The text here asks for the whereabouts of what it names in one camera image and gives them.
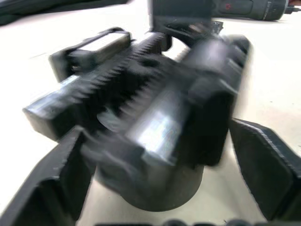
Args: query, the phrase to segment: white table surface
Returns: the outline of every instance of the white table surface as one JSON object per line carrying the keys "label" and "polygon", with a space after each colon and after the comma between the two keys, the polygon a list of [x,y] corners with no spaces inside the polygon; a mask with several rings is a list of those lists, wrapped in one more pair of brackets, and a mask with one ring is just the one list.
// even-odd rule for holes
{"label": "white table surface", "polygon": [[[218,19],[222,34],[243,34],[253,44],[236,117],[274,129],[301,155],[301,13],[278,22]],[[1,127],[0,212],[35,164],[56,143],[34,132],[21,112],[41,92],[57,87],[48,56],[101,30],[120,26],[141,37],[149,28],[146,0],[125,6],[30,16],[0,27]],[[167,52],[175,57],[179,42]],[[171,211],[139,210],[102,185],[93,183],[78,225],[103,222],[146,222],[171,218],[188,224],[223,224],[232,218],[251,222],[264,218],[249,194],[228,139],[220,166],[206,168],[196,195]]]}

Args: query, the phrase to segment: power drill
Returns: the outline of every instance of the power drill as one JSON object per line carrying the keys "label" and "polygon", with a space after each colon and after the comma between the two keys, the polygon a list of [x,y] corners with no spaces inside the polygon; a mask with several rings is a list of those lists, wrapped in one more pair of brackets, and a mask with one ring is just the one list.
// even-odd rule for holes
{"label": "power drill", "polygon": [[299,11],[288,0],[213,0],[212,16],[273,21]]}

